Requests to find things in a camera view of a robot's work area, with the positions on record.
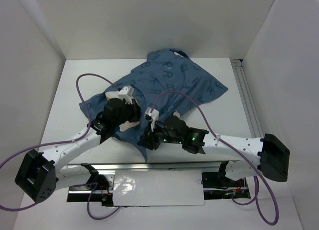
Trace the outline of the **white pillow yellow edge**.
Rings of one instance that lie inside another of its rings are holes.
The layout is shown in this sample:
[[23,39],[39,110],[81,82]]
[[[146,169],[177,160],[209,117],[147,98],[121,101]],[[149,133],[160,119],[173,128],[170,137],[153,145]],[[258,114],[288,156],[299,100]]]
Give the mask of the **white pillow yellow edge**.
[[[106,92],[105,93],[105,97],[106,97],[107,100],[109,100],[111,98],[117,98],[118,97],[118,92],[119,91]],[[135,127],[135,126],[137,126],[139,124],[140,124],[140,121],[138,121],[138,122],[128,122],[128,121],[126,121],[125,123],[120,125],[120,130],[119,131],[120,132],[124,132],[127,129],[133,128],[133,127]]]

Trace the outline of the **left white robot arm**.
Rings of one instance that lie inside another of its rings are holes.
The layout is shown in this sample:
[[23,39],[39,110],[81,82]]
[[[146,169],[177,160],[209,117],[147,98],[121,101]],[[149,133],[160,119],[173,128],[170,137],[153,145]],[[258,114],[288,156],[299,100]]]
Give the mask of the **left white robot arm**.
[[112,137],[120,125],[138,122],[141,108],[134,98],[111,98],[95,119],[79,134],[81,140],[57,145],[54,148],[37,152],[32,149],[24,156],[15,177],[15,183],[33,199],[35,203],[46,200],[55,190],[82,185],[88,190],[101,184],[109,188],[107,178],[88,163],[68,168],[67,164]]

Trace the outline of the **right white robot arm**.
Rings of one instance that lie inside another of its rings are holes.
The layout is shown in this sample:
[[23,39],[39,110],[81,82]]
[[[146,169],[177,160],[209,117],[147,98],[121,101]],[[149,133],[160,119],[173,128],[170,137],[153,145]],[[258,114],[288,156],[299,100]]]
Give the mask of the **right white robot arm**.
[[164,143],[180,144],[191,154],[241,157],[241,160],[226,160],[220,164],[217,180],[222,186],[259,174],[275,182],[288,180],[290,151],[273,134],[259,138],[213,135],[205,129],[189,127],[173,115],[164,122],[150,121],[138,141],[139,146],[150,150]]

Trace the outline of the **blue cartoon print pillowcase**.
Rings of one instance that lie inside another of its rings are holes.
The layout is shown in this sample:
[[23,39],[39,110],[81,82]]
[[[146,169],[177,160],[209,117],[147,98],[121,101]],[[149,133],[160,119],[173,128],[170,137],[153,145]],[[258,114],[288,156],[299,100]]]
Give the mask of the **blue cartoon print pillowcase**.
[[177,49],[162,49],[147,55],[138,65],[115,82],[116,87],[132,86],[133,96],[145,112],[159,111],[164,121],[174,111],[184,115],[196,104],[214,101],[228,88]]

